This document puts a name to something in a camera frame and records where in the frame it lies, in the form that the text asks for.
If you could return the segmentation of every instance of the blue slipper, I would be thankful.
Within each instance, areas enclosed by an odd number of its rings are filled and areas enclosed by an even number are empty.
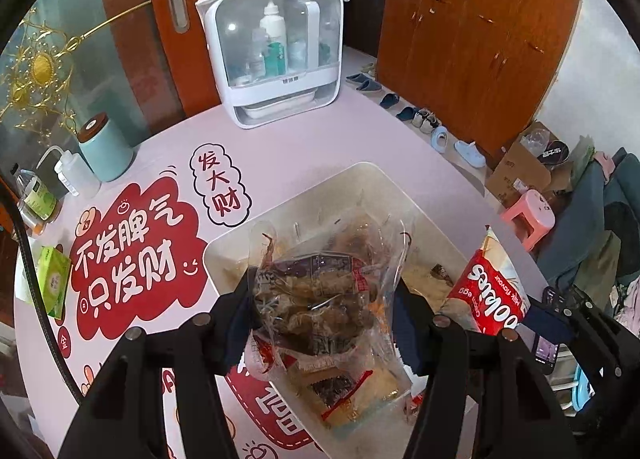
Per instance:
[[[396,93],[388,93],[380,102],[380,107],[383,109],[391,109],[396,103],[400,101],[400,97]]]
[[[354,84],[364,84],[367,80],[371,80],[371,78],[369,78],[364,73],[356,73],[348,76],[347,80],[353,82]]]
[[[419,110],[420,108],[418,107],[405,107],[396,115],[396,118],[398,118],[398,120],[400,120],[401,122],[407,122],[414,119],[415,113],[417,113]]]
[[[356,91],[364,91],[364,92],[375,92],[380,91],[382,89],[382,85],[378,82],[375,82],[371,79],[367,79],[367,81],[362,84],[360,87],[356,89]]]

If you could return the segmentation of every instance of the white plastic bin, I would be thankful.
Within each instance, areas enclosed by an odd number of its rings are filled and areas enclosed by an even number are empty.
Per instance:
[[[344,2],[198,0],[220,99],[245,129],[331,103]]]

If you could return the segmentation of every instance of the light blue canister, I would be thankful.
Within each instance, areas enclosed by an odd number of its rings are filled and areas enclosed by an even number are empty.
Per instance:
[[[78,131],[82,155],[100,181],[113,181],[124,174],[133,160],[133,149],[107,113],[99,113]]]

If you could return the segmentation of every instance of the brown lid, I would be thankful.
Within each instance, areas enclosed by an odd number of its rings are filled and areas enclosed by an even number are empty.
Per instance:
[[[78,142],[84,144],[94,137],[109,121],[107,113],[98,113],[78,131]]]

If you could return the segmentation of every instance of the gold ornament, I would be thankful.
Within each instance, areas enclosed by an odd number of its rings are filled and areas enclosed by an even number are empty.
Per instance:
[[[36,9],[32,8],[18,26],[22,28],[20,45],[15,54],[9,55],[11,62],[0,77],[0,84],[7,88],[0,122],[6,119],[9,110],[14,111],[17,114],[12,115],[15,118],[12,127],[33,132],[43,145],[49,145],[51,129],[56,123],[76,134],[76,113],[68,105],[74,71],[70,54],[92,33],[148,4],[151,1],[141,2],[83,35],[71,38],[44,21],[35,22]]]

